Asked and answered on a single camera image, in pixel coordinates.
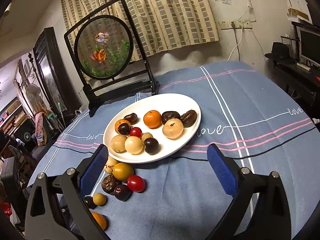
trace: power socket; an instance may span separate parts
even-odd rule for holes
[[[243,21],[243,28],[244,29],[252,29],[251,20],[244,20]]]
[[[219,21],[220,29],[222,30],[228,30],[229,29],[229,23],[228,21]]]
[[[243,21],[242,20],[237,20],[237,21],[231,22],[230,23],[231,26],[232,26],[232,23],[234,23],[236,29],[242,29],[243,28]]]

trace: red fruit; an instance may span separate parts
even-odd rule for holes
[[[132,175],[127,179],[127,186],[132,191],[142,192],[146,188],[146,182],[143,178],[137,175]]]
[[[139,137],[141,138],[142,136],[142,131],[139,127],[133,127],[131,130],[130,130],[130,136],[136,136],[136,137]]]

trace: dark purple fruit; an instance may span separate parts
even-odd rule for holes
[[[121,201],[126,201],[131,196],[132,191],[127,185],[119,184],[114,190],[114,195]]]
[[[121,182],[115,178],[113,175],[106,176],[101,182],[101,187],[105,193],[113,195],[113,191],[116,186],[118,186]]]
[[[131,126],[128,125],[127,123],[122,123],[118,127],[118,132],[122,135],[129,135],[130,130],[131,130]]]
[[[187,128],[192,126],[197,120],[197,113],[195,110],[189,110],[180,117],[183,127]]]
[[[135,113],[126,115],[123,119],[130,122],[131,125],[135,124],[138,121],[138,116]]]
[[[173,118],[180,119],[180,114],[176,111],[166,111],[161,115],[161,121],[163,124]]]
[[[144,144],[146,146],[146,152],[149,154],[155,154],[159,150],[159,143],[154,138],[147,138],[144,140]]]
[[[95,209],[97,207],[97,205],[93,202],[93,197],[91,196],[85,196],[83,198],[83,201],[90,209]]]

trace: checkered curtain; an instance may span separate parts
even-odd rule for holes
[[[108,1],[110,0],[61,0],[67,30]],[[208,0],[126,2],[147,56],[187,45],[219,41]],[[99,14],[119,17],[130,27],[120,3],[109,6]],[[69,35],[72,46],[78,30]],[[141,54],[135,42],[132,60],[140,59]]]

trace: blue tablecloth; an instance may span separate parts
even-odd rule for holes
[[[278,86],[242,62],[221,62],[180,69],[158,76],[159,93],[180,93],[200,106],[202,119],[194,137],[173,156],[206,159],[207,146],[215,142],[225,156],[240,157],[268,150],[314,127],[308,116]],[[94,117],[82,113],[60,135],[38,164],[39,172],[62,174],[91,156],[109,121],[123,108],[150,93],[101,106]],[[314,129],[264,155],[237,161],[254,173],[280,173],[288,197],[292,236],[306,223],[320,199],[320,171]],[[108,195],[108,203],[94,211],[110,222],[111,239],[204,239],[218,223],[232,198],[226,195],[208,162],[184,158],[135,165],[147,190],[127,202]],[[93,192],[102,192],[102,172]],[[252,197],[239,232],[247,225],[257,195]]]

